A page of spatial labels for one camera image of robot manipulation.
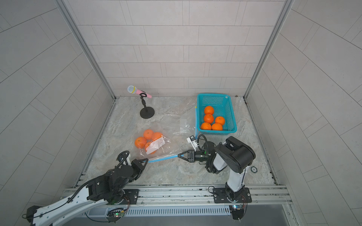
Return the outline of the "clear zip-top bag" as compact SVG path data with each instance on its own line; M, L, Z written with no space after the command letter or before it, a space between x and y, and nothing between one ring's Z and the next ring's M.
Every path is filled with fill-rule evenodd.
M163 134L162 138L159 138L155 141L147 140L147 142L154 142L158 147L158 150L153 154L146 154L145 147L142 149L138 149L134 145L136 138L143 137L144 131L148 129L153 130L153 132L161 132ZM162 161L176 155L181 150L181 145L183 143L182 138L183 136L174 135L172 131L166 130L158 125L153 127L147 127L136 132L133 135L131 139L132 153L138 158L148 158L149 160L154 162Z
M176 128L173 130L174 135L198 135L197 123L197 107L194 106L184 114L182 114L176 122Z

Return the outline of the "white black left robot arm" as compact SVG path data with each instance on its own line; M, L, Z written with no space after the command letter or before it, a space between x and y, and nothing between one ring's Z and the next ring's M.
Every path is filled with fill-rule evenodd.
M22 215L31 226L62 226L78 215L102 206L125 203L126 207L110 211L111 219L116 222L124 216L131 204L137 202L138 191L125 187L136 181L144 172L148 159L128 161L129 151L121 152L118 165L105 174L86 181L70 196L48 206L31 206Z

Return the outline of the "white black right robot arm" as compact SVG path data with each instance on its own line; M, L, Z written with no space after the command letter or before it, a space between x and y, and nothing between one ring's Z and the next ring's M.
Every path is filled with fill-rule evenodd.
M212 174L219 174L229 167L229 178L225 189L220 193L228 202L244 204L252 202L249 189L244 183L246 174L256 158L251 147L233 136L218 145L208 141L203 134L198 137L191 136L187 138L187 141L193 149L178 154L178 158L189 163L203 162L206 171Z

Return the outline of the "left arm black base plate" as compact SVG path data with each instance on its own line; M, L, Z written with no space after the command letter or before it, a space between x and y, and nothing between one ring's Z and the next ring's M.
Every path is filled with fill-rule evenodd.
M114 195L108 200L108 205L136 205L139 189L124 189L120 193Z

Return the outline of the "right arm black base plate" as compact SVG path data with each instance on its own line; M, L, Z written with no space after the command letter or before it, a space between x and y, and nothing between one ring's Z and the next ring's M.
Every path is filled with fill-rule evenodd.
M243 187L239 191L234 192L229 188L213 188L211 193L213 194L215 203L251 203L251 193L249 188Z

